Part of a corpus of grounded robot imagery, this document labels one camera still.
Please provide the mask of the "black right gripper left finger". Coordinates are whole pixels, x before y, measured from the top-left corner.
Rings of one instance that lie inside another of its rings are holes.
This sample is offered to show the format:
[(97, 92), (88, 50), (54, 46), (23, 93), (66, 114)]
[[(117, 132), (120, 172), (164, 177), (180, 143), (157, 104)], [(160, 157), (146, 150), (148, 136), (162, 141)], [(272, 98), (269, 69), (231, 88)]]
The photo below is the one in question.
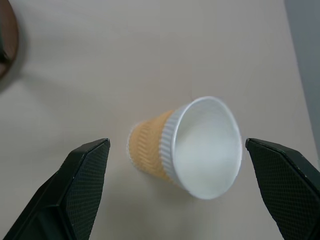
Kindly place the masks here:
[(72, 150), (3, 240), (89, 240), (102, 199), (110, 140)]

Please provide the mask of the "brown round wooden base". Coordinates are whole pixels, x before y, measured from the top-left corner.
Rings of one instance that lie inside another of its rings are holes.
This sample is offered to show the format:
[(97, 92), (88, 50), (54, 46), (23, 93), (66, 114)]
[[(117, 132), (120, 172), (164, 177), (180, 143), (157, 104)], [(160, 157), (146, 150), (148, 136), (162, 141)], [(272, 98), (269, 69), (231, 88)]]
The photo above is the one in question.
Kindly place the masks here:
[(0, 79), (13, 65), (19, 49), (19, 27), (9, 0), (0, 0)]

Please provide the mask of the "tan ribbed paper cup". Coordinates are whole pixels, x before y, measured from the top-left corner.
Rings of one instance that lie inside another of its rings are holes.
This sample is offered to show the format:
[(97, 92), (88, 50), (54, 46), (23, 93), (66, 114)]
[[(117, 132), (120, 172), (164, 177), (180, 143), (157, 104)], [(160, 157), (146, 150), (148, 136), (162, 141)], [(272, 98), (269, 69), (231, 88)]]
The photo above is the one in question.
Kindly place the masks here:
[(127, 154), (138, 170), (212, 200), (233, 185), (243, 144), (227, 105), (203, 96), (137, 124), (128, 136)]

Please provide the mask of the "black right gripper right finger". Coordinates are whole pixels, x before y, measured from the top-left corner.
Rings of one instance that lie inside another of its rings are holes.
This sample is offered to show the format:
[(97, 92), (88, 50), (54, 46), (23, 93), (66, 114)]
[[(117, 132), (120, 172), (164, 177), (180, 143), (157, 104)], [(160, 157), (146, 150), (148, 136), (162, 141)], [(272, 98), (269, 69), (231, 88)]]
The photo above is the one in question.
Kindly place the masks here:
[(248, 138), (262, 200), (284, 240), (320, 240), (320, 171), (300, 152)]

